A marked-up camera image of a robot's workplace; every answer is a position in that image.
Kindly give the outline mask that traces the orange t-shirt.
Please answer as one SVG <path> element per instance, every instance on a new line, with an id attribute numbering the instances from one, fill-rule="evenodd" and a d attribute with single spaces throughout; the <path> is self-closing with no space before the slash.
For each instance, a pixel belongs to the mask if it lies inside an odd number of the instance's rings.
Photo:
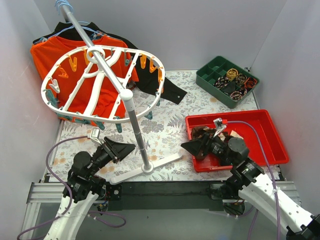
<path id="1" fill-rule="evenodd" d="M 128 46 L 122 40 L 109 36 L 103 36 L 100 39 L 93 40 L 92 42 L 95 45 L 128 48 Z M 43 80 L 46 77 L 51 68 L 55 65 L 56 61 L 62 55 L 73 49 L 76 49 L 77 47 L 82 47 L 85 45 L 86 44 L 83 41 L 69 40 L 60 36 L 54 36 L 45 42 L 33 45 L 30 49 L 30 53 L 41 79 Z M 85 68 L 88 66 L 89 61 L 87 60 L 86 54 L 86 50 L 82 50 L 72 55 L 72 57 L 68 57 L 66 60 L 60 63 L 60 68 L 58 68 L 53 74 L 53 78 L 57 80 L 60 88 L 59 94 L 52 90 L 53 95 L 59 101 L 59 107 L 65 105 L 69 95 L 76 86 L 77 81 L 81 78 Z M 111 66 L 111 69 L 117 77 L 123 79 L 126 77 L 129 66 L 125 66 L 124 53 L 122 53 L 119 60 L 113 66 Z M 94 81 L 95 77 L 86 78 L 84 80 L 84 83 L 81 85 L 77 95 L 72 101 L 72 104 L 68 108 L 69 111 L 81 113 L 85 111 L 90 100 Z M 129 82 L 130 81 L 139 81 L 135 68 L 132 70 Z M 117 99 L 117 96 L 117 90 L 114 88 L 109 79 L 105 77 L 93 114 L 103 118 L 108 118 L 113 109 L 113 105 Z M 122 102 L 117 108 L 115 115 L 120 118 L 124 118 L 125 106 Z"/>

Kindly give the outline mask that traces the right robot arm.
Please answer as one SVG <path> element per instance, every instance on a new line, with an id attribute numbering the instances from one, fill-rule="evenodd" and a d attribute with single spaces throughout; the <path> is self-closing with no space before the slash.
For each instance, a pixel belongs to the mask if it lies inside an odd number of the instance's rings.
<path id="1" fill-rule="evenodd" d="M 231 164 L 231 177 L 212 191 L 223 199 L 241 198 L 249 202 L 269 220 L 274 221 L 288 240 L 318 240 L 320 216 L 300 207 L 276 187 L 272 179 L 251 158 L 242 138 L 204 133 L 201 137 L 181 144 L 194 157 L 214 155 Z"/>

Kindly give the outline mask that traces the black garment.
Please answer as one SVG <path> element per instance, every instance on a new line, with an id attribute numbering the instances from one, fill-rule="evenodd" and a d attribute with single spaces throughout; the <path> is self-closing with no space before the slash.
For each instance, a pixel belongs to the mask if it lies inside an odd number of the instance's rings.
<path id="1" fill-rule="evenodd" d="M 74 40 L 74 41 L 81 41 L 82 38 L 79 36 L 78 32 L 75 30 L 75 28 L 72 27 L 71 23 L 63 23 L 59 22 L 54 31 L 48 35 L 45 35 L 44 38 L 47 39 L 49 37 L 52 37 L 53 35 L 58 34 L 60 37 L 67 39 L 67 40 Z M 128 39 L 113 34 L 108 33 L 108 36 L 123 41 L 128 48 L 130 49 L 136 49 L 137 47 L 130 42 Z M 150 73 L 149 70 L 146 68 L 141 69 L 141 64 L 137 63 L 138 69 L 136 70 L 137 76 L 139 78 L 139 82 L 137 82 L 135 85 L 139 90 L 146 94 L 153 95 L 156 93 L 156 90 L 159 86 L 157 79 L 158 75 L 154 73 Z M 178 86 L 176 86 L 174 83 L 172 83 L 168 78 L 165 78 L 164 80 L 164 91 L 161 94 L 161 98 L 168 100 L 175 104 L 180 104 L 182 99 L 185 97 L 187 92 Z"/>

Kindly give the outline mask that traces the floral rolled sock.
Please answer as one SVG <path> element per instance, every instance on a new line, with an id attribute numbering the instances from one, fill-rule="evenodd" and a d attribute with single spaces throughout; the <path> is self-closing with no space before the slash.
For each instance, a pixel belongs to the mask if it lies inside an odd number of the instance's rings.
<path id="1" fill-rule="evenodd" d="M 215 81 L 213 86 L 218 90 L 222 90 L 229 84 L 229 82 L 230 81 L 227 79 L 227 77 L 222 76 Z"/>

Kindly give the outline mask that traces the silver stand pole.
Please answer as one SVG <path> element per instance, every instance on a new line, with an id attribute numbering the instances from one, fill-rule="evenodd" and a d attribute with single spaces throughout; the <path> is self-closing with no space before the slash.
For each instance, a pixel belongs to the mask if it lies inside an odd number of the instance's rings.
<path id="1" fill-rule="evenodd" d="M 74 16 L 71 14 L 68 15 L 70 21 L 75 21 L 74 25 L 76 28 L 78 28 L 77 23 L 78 21 Z M 148 155 L 145 149 L 145 143 L 141 134 L 140 126 L 138 123 L 138 119 L 135 113 L 135 105 L 133 101 L 133 92 L 129 89 L 125 89 L 123 85 L 120 83 L 120 81 L 117 79 L 114 72 L 111 70 L 111 68 L 108 66 L 108 64 L 105 61 L 105 58 L 100 54 L 99 51 L 97 51 L 97 48 L 95 47 L 94 43 L 89 39 L 89 36 L 83 32 L 82 28 L 79 28 L 77 30 L 79 34 L 82 37 L 82 40 L 85 42 L 85 44 L 88 46 L 89 50 L 92 50 L 92 54 L 97 61 L 97 65 L 100 70 L 102 70 L 106 76 L 109 78 L 109 80 L 112 82 L 113 86 L 117 90 L 117 92 L 120 94 L 120 98 L 124 103 L 125 109 L 128 113 L 131 126 L 135 135 L 135 138 L 137 140 L 137 144 L 141 153 L 141 157 L 143 160 L 143 164 L 146 169 L 149 169 L 150 161 L 148 160 Z"/>

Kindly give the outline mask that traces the aluminium frame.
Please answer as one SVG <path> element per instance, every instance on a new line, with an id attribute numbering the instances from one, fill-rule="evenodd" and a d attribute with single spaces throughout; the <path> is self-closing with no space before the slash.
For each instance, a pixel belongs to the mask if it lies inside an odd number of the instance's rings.
<path id="1" fill-rule="evenodd" d="M 272 175 L 267 174 L 249 157 L 249 149 L 242 138 L 225 132 L 227 121 L 217 118 L 215 127 L 200 127 L 195 138 L 181 146 L 193 156 L 214 155 L 231 164 L 231 176 L 221 186 L 210 184 L 201 190 L 197 183 L 152 185 L 149 182 L 126 184 L 123 180 L 110 180 L 97 176 L 109 162 L 124 159 L 134 149 L 133 144 L 114 142 L 106 138 L 98 144 L 93 155 L 78 152 L 73 159 L 59 210 L 49 220 L 46 240 L 73 240 L 90 207 L 96 200 L 108 203 L 119 201 L 134 209 L 168 209 L 196 203 L 198 198 L 235 199 L 250 203 L 257 212 L 274 221 L 277 230 L 289 240 L 317 240 L 320 237 L 320 217 L 297 205 L 276 186 Z"/>

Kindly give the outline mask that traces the red plastic tray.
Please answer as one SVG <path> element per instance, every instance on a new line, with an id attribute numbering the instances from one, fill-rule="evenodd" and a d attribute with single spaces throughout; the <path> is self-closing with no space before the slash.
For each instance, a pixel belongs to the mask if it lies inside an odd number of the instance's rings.
<path id="1" fill-rule="evenodd" d="M 189 115 L 185 118 L 188 139 L 192 139 L 191 131 L 194 127 L 213 128 L 216 118 L 227 120 L 226 131 L 229 134 L 234 130 L 244 138 L 249 148 L 248 156 L 259 166 L 267 165 L 263 155 L 266 155 L 269 165 L 289 162 L 290 158 L 283 141 L 265 109 Z"/>

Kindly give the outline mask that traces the orange rolled sock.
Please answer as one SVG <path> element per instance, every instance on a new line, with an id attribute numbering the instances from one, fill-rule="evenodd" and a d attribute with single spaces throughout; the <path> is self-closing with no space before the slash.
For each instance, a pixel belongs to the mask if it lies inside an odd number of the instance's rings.
<path id="1" fill-rule="evenodd" d="M 253 89 L 258 83 L 258 80 L 254 77 L 248 77 L 247 80 L 244 82 L 244 88 L 247 90 Z"/>

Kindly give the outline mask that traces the white oval clip hanger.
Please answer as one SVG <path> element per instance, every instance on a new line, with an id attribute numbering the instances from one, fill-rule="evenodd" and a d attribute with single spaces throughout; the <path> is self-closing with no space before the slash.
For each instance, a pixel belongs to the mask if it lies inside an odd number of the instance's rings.
<path id="1" fill-rule="evenodd" d="M 102 57 L 104 58 L 104 60 L 106 61 L 107 65 L 110 68 L 117 61 L 119 61 L 122 53 L 124 54 L 124 57 L 128 53 L 134 54 L 133 58 L 129 61 L 129 69 L 125 78 L 120 78 L 116 76 L 125 89 L 128 89 L 126 85 L 132 76 L 133 69 L 136 67 L 137 62 L 140 62 L 141 67 L 144 68 L 146 67 L 146 64 L 147 64 L 146 61 L 149 60 L 149 71 L 151 73 L 157 72 L 158 88 L 155 91 L 155 99 L 153 100 L 153 102 L 150 103 L 146 107 L 146 109 L 142 110 L 139 113 L 135 113 L 135 115 L 137 119 L 150 116 L 152 110 L 156 106 L 158 106 L 158 103 L 161 98 L 161 94 L 164 90 L 165 68 L 162 62 L 153 54 L 147 51 L 139 50 L 139 49 L 131 49 L 131 48 L 123 48 L 123 47 L 115 47 L 115 46 L 104 46 L 104 45 L 95 45 L 95 47 L 97 48 L 97 51 L 100 52 L 100 54 L 102 55 Z M 58 81 L 55 78 L 53 78 L 53 74 L 55 74 L 56 70 L 60 67 L 60 64 L 64 60 L 84 50 L 86 50 L 86 59 L 89 61 L 89 63 L 87 67 L 84 69 L 84 73 L 82 74 L 80 79 L 77 81 L 76 86 L 74 87 L 72 92 L 69 94 L 69 97 L 66 103 L 64 104 L 64 106 L 59 106 L 52 90 L 55 91 L 57 94 L 59 94 L 61 90 L 60 90 Z M 68 109 L 72 104 L 72 102 L 74 101 L 74 98 L 76 97 L 78 91 L 83 85 L 85 79 L 93 78 L 93 77 L 95 77 L 95 80 L 91 90 L 90 99 L 86 105 L 84 112 L 81 113 L 79 111 L 76 111 L 76 112 L 69 111 Z M 54 66 L 51 68 L 51 70 L 48 72 L 48 74 L 44 78 L 41 85 L 42 100 L 56 114 L 59 114 L 61 116 L 69 116 L 76 120 L 83 120 L 88 122 L 112 123 L 112 124 L 130 122 L 129 118 L 121 118 L 121 119 L 116 118 L 116 111 L 118 107 L 120 106 L 121 102 L 124 104 L 119 93 L 116 100 L 113 103 L 113 108 L 111 110 L 109 117 L 105 118 L 105 117 L 101 117 L 99 115 L 93 114 L 99 100 L 102 84 L 105 77 L 107 77 L 107 75 L 103 72 L 103 70 L 99 69 L 98 63 L 95 60 L 95 57 L 93 56 L 93 51 L 90 50 L 88 46 L 78 47 L 62 55 L 56 61 Z"/>

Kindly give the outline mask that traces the floral table mat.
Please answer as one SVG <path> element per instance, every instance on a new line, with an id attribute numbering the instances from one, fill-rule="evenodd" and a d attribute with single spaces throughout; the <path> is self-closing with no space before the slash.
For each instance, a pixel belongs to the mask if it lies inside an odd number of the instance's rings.
<path id="1" fill-rule="evenodd" d="M 141 174 L 129 181 L 205 181 L 226 180 L 231 176 L 230 170 L 213 172 L 196 172 L 193 167 L 192 156 L 180 147 L 181 143 L 188 140 L 185 117 L 224 113 L 233 111 L 257 110 L 255 94 L 250 93 L 236 108 L 229 109 L 215 97 L 196 84 L 196 71 L 168 71 L 166 77 L 187 94 L 177 105 L 171 101 L 161 99 L 160 106 L 152 110 L 152 119 L 142 117 L 138 120 L 140 130 L 145 142 L 145 149 L 151 163 L 162 158 L 181 153 L 182 158 L 170 164 L 156 168 L 152 174 Z M 141 112 L 154 96 L 133 90 L 133 99 L 136 110 Z M 100 138 L 107 136 L 109 139 L 132 143 L 136 148 L 120 163 L 108 163 L 97 175 L 110 180 L 112 177 L 122 175 L 142 166 L 143 160 L 130 123 L 122 123 L 122 133 L 118 133 L 116 125 L 105 123 L 105 130 L 101 131 Z M 74 137 L 87 136 L 91 133 L 91 125 L 65 121 L 60 127 L 61 133 L 57 141 Z M 93 154 L 97 146 L 90 139 L 81 138 L 66 141 L 60 144 L 50 157 L 50 164 L 54 173 L 62 180 L 67 181 L 68 172 L 73 164 L 76 153 L 86 151 Z"/>

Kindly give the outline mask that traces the green compartment box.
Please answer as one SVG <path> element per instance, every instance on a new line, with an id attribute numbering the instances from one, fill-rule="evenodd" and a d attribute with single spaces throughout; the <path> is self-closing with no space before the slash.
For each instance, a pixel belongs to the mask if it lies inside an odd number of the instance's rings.
<path id="1" fill-rule="evenodd" d="M 237 107 L 260 80 L 245 69 L 216 56 L 196 72 L 196 84 L 230 109 Z"/>

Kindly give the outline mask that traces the yellow rolled sock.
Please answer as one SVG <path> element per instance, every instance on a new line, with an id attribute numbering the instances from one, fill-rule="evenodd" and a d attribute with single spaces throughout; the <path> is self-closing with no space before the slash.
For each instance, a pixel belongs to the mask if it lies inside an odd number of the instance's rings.
<path id="1" fill-rule="evenodd" d="M 231 82 L 239 75 L 239 71 L 236 68 L 230 68 L 226 72 L 226 78 Z"/>

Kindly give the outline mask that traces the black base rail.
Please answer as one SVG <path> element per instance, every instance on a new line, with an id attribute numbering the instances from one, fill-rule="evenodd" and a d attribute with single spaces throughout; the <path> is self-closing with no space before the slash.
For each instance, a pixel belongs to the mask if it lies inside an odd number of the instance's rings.
<path id="1" fill-rule="evenodd" d="M 110 185 L 107 210 L 223 211 L 223 200 L 213 197 L 213 184 L 214 181 L 129 181 Z"/>

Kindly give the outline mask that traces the white stand base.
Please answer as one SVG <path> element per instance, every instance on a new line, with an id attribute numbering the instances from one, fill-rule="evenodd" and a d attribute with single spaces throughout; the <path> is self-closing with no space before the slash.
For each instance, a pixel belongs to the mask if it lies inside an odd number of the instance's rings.
<path id="1" fill-rule="evenodd" d="M 167 165 L 167 164 L 170 164 L 170 163 L 173 163 L 175 161 L 178 161 L 180 160 L 181 158 L 183 157 L 183 155 L 179 152 L 179 153 L 176 153 L 176 154 L 173 154 L 173 155 L 170 155 L 168 157 L 164 157 L 164 158 L 161 158 L 160 160 L 156 160 L 154 162 L 150 162 L 150 168 L 145 168 L 145 165 L 143 164 L 141 167 L 139 168 L 136 168 L 134 170 L 131 170 L 131 171 L 128 171 L 128 172 L 125 172 L 119 176 L 113 176 L 110 178 L 109 180 L 109 183 L 111 185 L 117 185 L 117 184 L 120 184 L 122 182 L 125 182 L 131 178 L 134 178 L 134 177 L 137 177 L 139 175 L 142 175 L 142 174 L 146 174 L 146 175 L 150 175 L 153 173 L 154 169 L 157 169 L 157 168 L 160 168 L 160 167 L 163 167 L 164 165 Z"/>

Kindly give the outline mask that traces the dark navy sock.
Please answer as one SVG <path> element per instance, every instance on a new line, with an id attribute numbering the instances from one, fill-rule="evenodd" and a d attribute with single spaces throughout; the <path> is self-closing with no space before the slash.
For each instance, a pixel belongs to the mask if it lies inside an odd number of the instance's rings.
<path id="1" fill-rule="evenodd" d="M 220 138 L 221 141 L 229 141 L 233 136 L 229 135 L 227 131 L 222 131 L 221 133 L 218 134 L 218 137 Z"/>

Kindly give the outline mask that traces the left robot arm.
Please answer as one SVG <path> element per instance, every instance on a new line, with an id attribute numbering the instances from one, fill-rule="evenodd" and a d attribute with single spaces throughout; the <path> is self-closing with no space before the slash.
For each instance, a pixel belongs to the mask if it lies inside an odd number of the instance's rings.
<path id="1" fill-rule="evenodd" d="M 104 204 L 119 201 L 122 197 L 122 186 L 112 185 L 97 175 L 110 162 L 119 163 L 134 149 L 132 143 L 120 143 L 105 137 L 103 141 L 95 139 L 98 144 L 96 151 L 90 154 L 78 152 L 68 172 L 67 180 L 63 181 L 64 190 L 56 217 L 51 224 L 46 240 L 74 240 L 82 222 L 97 200 Z"/>

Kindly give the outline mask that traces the navy sock red cuff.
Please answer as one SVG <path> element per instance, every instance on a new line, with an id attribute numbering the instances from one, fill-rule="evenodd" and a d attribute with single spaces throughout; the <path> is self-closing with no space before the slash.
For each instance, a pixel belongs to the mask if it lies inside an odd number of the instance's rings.
<path id="1" fill-rule="evenodd" d="M 230 132 L 230 136 L 234 137 L 234 138 L 240 138 L 240 139 L 244 139 L 241 135 L 239 135 L 236 131 L 232 130 Z"/>

